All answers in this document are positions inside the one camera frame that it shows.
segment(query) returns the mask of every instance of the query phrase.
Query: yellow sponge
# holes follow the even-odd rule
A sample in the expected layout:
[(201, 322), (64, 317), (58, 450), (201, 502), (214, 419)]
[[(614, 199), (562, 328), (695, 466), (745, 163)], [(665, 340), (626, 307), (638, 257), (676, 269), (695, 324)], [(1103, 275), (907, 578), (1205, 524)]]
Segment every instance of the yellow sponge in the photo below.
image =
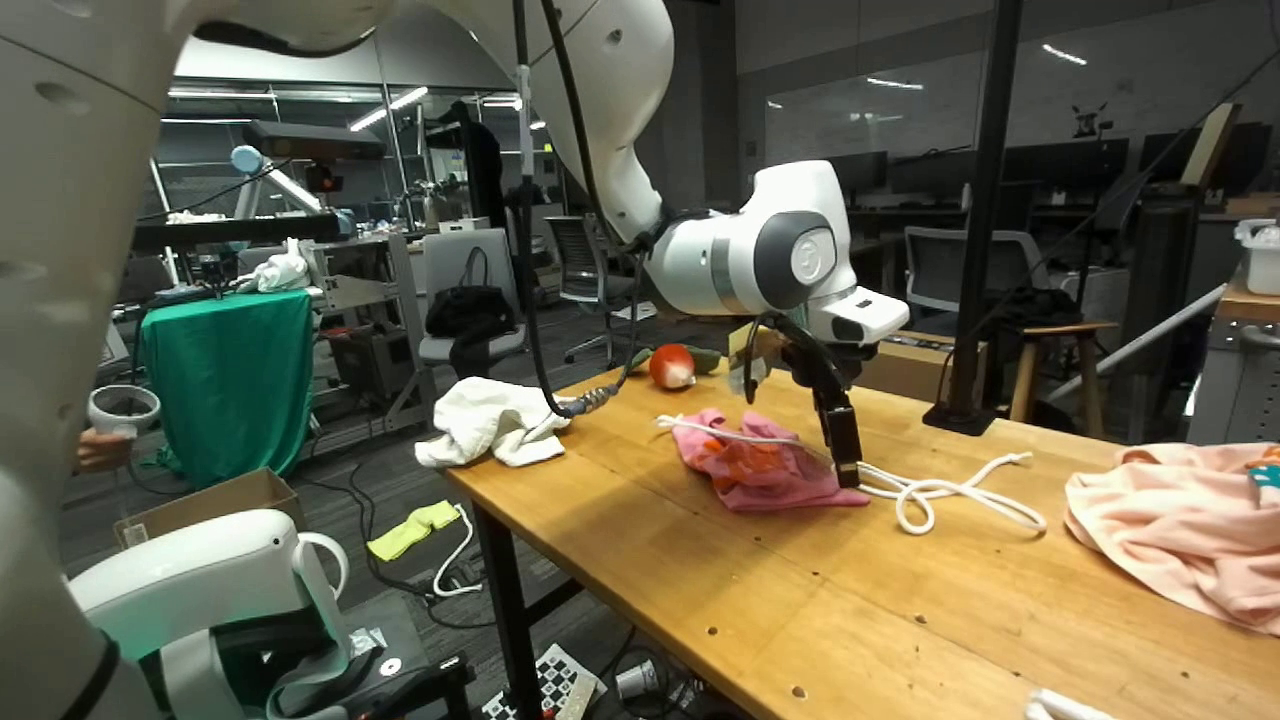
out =
[(405, 524), (389, 529), (384, 537), (369, 539), (369, 553), (384, 564), (400, 561), (413, 543), (428, 539), (434, 531), (445, 531), (459, 521), (459, 507), (440, 502), (407, 512)]

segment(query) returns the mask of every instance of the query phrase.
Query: white robot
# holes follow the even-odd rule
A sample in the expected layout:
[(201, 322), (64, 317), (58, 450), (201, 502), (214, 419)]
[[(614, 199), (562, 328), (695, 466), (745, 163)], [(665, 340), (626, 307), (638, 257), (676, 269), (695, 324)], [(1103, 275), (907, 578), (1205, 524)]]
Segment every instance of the white robot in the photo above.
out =
[[(112, 643), (67, 592), (58, 507), (184, 42), (201, 27), (322, 56), (374, 36), (389, 10), (392, 0), (3, 0), (0, 162), (13, 170), (0, 192), (3, 718), (157, 718), (145, 678), (112, 664)], [(528, 74), (514, 62), (508, 0), (434, 0), (434, 10), (514, 67), (565, 163), (582, 171), (542, 5), (528, 5)], [(800, 345), (876, 345), (907, 322), (900, 299), (856, 284), (829, 163), (760, 171), (737, 216), (665, 223), (631, 143), (672, 75), (672, 19), (662, 0), (556, 0), (556, 10), (582, 74), (601, 214), (626, 246), (644, 246), (665, 303), (688, 317), (780, 317)]]

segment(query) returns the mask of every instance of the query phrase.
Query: wooden tabletop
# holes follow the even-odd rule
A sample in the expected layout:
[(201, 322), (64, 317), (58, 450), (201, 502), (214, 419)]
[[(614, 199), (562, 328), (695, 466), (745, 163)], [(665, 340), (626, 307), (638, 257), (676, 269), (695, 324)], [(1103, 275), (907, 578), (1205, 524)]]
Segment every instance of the wooden tabletop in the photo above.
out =
[[(1056, 687), (1118, 718), (1277, 718), (1280, 643), (1185, 613), (1064, 537), (1064, 479), (1118, 450), (998, 419), (983, 436), (922, 425), (926, 403), (854, 393), (866, 455), (905, 475), (973, 475), (1032, 452), (990, 489), (1052, 521), (1043, 539), (966, 502), (933, 537), (905, 537), (894, 503), (733, 517), (680, 467), (656, 418), (745, 402), (721, 379), (656, 393), (631, 379), (565, 434), (542, 467), (453, 472), (644, 634), (754, 718), (1025, 718)], [(771, 375), (755, 408), (821, 445), (807, 393)]]

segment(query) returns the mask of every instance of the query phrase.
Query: pink towel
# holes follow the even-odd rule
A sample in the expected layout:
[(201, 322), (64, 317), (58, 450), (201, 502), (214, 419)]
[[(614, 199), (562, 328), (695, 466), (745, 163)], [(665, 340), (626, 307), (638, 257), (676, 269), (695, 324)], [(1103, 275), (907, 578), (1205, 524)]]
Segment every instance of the pink towel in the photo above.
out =
[(1280, 634), (1280, 507), (1250, 466), (1277, 445), (1144, 445), (1070, 479), (1070, 531), (1153, 592), (1250, 634)]
[(745, 412), (745, 429), (728, 429), (723, 412), (706, 408), (668, 419), (680, 461), (714, 479), (733, 512), (794, 512), (794, 507), (866, 507), (869, 498), (839, 489), (829, 461), (800, 450), (794, 434), (760, 412)]

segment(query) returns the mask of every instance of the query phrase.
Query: white cable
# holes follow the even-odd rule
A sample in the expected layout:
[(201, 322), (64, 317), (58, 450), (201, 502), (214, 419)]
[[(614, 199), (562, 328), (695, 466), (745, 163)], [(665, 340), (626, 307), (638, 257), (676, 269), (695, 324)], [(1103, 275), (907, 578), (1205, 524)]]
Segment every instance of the white cable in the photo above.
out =
[(998, 461), (990, 461), (980, 472), (973, 472), (966, 484), (956, 484), (956, 479), (933, 479), (933, 475), (929, 475), (929, 479), (907, 479), (907, 475), (895, 475), (895, 472), (890, 472), (890, 467), (876, 467), (876, 466), (862, 461), (862, 475), (881, 484), (881, 489), (876, 489), (876, 484), (862, 484), (862, 493), (869, 493), (869, 498), (894, 498), (895, 524), (900, 524), (907, 537), (926, 537), (926, 531), (935, 529), (935, 507), (933, 507), (933, 502), (945, 502), (945, 498), (970, 498), (970, 502), (1000, 512), (1000, 517), (1009, 517), (1009, 521), (1017, 521), (1017, 524), (1029, 524), (1032, 537), (1043, 537), (1048, 524), (1043, 524), (1043, 517), (1040, 517), (1036, 507), (1020, 503), (1020, 502), (1013, 502), (1013, 498), (1000, 498), (1000, 493), (980, 489), (998, 467), (1005, 467), (1005, 466), (1025, 466), (1025, 461), (1029, 461), (1029, 452), (998, 455)]
[(474, 543), (474, 537), (478, 537), (469, 507), (459, 507), (459, 503), (453, 503), (453, 507), (457, 507), (457, 517), (466, 521), (469, 537), (466, 537), (466, 539), (445, 556), (445, 564), (436, 568), (434, 592), (436, 592), (436, 595), (474, 595), (474, 592), (486, 592), (486, 584), (453, 584), (453, 590), (440, 590), (447, 564), (457, 564), (457, 561), (466, 556), (466, 550)]

